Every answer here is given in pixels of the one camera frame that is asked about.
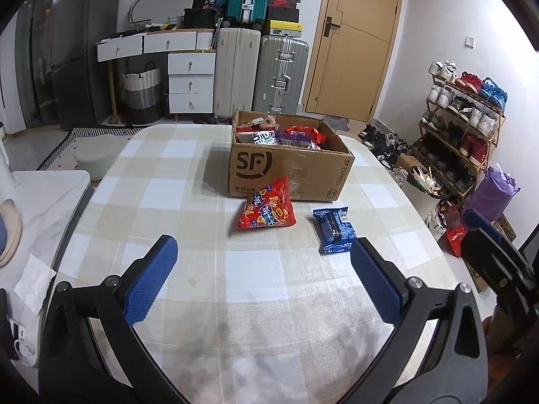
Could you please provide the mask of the blue cookie packet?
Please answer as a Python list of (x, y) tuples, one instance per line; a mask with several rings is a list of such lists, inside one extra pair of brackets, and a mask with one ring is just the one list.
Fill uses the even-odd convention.
[(348, 218), (348, 207), (316, 209), (312, 217), (318, 224), (322, 254), (351, 251), (357, 234)]

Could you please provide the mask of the red biscuit snack bag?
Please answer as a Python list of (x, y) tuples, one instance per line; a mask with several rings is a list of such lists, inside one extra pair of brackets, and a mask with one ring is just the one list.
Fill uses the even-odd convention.
[(291, 227), (296, 224), (287, 177), (281, 177), (253, 193), (237, 220), (238, 231)]

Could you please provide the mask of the red chocolate pie packet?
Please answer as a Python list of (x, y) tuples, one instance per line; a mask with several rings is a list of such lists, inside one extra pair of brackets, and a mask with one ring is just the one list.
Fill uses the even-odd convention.
[(314, 142), (315, 144), (323, 144), (325, 143), (326, 136), (318, 131), (315, 127), (311, 126), (291, 126), (284, 130), (284, 132), (288, 135), (295, 135), (295, 136), (301, 136), (305, 138), (309, 138), (311, 142)]

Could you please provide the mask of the white red noodle snack bag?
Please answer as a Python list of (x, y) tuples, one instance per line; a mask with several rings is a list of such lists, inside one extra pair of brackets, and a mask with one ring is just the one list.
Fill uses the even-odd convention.
[(277, 146), (280, 144), (274, 130), (237, 132), (236, 141), (243, 144)]

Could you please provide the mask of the orange bread loaf packet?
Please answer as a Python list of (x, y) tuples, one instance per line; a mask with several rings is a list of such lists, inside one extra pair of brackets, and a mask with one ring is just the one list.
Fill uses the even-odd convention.
[(236, 127), (236, 132), (255, 132), (263, 130), (277, 130), (279, 125), (274, 117), (258, 117), (252, 121), (240, 124)]

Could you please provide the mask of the purple gift bag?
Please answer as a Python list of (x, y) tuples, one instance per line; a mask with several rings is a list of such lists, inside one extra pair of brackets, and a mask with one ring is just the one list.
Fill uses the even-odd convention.
[(515, 178), (499, 163), (489, 166), (471, 199), (464, 205), (462, 215), (475, 210), (488, 222), (495, 222), (520, 190)]

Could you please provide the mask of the white marble side table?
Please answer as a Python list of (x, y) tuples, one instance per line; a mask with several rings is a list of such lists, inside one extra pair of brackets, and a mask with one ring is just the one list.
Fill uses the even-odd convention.
[(93, 188), (87, 171), (15, 171), (14, 204), (22, 217), (22, 235), (14, 257), (1, 268), (1, 287), (7, 293), (8, 317), (24, 328), (29, 355), (20, 364), (37, 364), (44, 311), (33, 313), (14, 288), (31, 257), (57, 271), (74, 227)]

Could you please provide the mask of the patterned floor rug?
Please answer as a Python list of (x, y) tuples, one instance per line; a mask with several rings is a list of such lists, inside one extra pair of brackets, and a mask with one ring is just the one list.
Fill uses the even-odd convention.
[(74, 127), (36, 168), (38, 171), (79, 170), (77, 155), (97, 152), (117, 156), (133, 136), (149, 126), (97, 126)]

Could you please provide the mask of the SF cardboard box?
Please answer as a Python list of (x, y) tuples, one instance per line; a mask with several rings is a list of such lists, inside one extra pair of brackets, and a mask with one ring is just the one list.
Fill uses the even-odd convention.
[(290, 198), (296, 201), (333, 202), (338, 199), (354, 166), (354, 154), (326, 123), (297, 115), (276, 114), (280, 130), (298, 125), (312, 127), (326, 137), (318, 149), (261, 145), (240, 141), (236, 128), (264, 112), (235, 112), (227, 187), (230, 195), (246, 197), (275, 180), (286, 177)]

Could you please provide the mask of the woven laundry basket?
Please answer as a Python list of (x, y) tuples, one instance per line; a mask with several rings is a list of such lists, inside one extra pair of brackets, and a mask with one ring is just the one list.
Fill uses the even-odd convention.
[(122, 74), (128, 121), (142, 126), (163, 117), (163, 87), (161, 69), (153, 61), (144, 70)]

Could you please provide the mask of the wooden door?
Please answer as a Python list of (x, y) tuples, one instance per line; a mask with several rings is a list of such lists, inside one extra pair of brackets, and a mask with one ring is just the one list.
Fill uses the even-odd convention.
[(304, 110), (370, 121), (398, 28), (402, 0), (322, 0)]

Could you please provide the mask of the silver suitcase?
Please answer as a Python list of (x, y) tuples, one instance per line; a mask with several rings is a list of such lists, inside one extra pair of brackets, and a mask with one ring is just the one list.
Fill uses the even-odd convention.
[(262, 37), (252, 108), (272, 114), (296, 114), (308, 57), (309, 45), (300, 39)]

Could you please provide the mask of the stack of shoe boxes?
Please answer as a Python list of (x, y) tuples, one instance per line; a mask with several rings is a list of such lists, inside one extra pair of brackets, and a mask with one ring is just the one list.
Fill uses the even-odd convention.
[(301, 37), (303, 25), (300, 23), (300, 2), (302, 0), (268, 0), (263, 34), (265, 36)]

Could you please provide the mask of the beige suitcase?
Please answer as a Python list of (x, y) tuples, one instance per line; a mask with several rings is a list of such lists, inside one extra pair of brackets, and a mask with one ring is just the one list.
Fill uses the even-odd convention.
[(251, 110), (261, 34), (246, 28), (221, 28), (217, 34), (214, 115), (229, 120), (237, 110)]

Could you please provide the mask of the dark grey refrigerator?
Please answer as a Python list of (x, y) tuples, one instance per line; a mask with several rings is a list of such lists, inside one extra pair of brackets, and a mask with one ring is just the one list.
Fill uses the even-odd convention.
[(113, 113), (97, 44), (116, 33), (118, 6), (119, 0), (53, 0), (51, 80), (63, 130), (100, 124)]

